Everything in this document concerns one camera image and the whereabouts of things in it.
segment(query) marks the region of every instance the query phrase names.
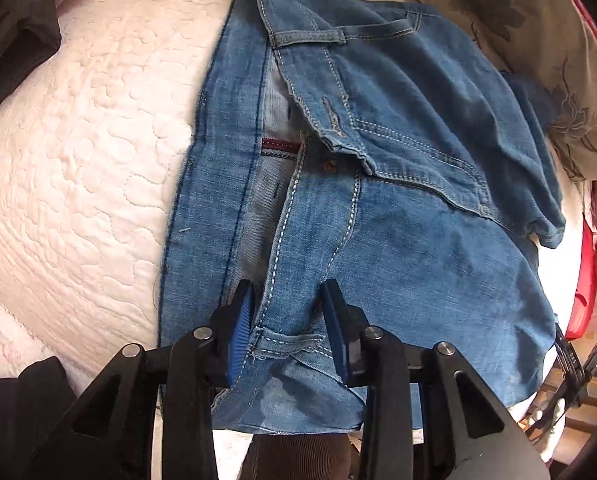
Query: denim fabric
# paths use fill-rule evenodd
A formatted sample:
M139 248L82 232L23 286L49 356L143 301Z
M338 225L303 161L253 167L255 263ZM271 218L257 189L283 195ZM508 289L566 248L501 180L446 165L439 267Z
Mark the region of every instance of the denim fabric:
M341 384L317 309L326 278L402 341L456 344L505 404L536 390L554 318L529 236L553 248L565 225L548 102L429 6L233 0L160 290L164 345L208 322L240 278L258 287L214 425L360 426L364 392ZM300 149L279 164L263 139Z

